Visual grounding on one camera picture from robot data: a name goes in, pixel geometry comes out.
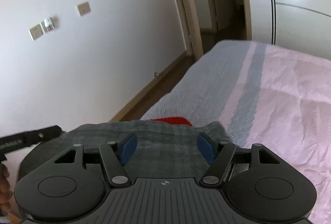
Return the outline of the person's left hand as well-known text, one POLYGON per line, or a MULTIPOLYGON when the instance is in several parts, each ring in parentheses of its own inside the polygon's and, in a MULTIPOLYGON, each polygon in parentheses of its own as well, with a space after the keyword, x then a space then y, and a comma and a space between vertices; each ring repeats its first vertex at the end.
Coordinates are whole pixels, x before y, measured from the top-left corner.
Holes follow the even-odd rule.
POLYGON ((10 174, 6 165, 1 163, 1 177, 0 177, 0 204, 1 211, 9 213, 11 211, 11 198, 13 192, 10 189, 10 183, 8 181, 10 174))

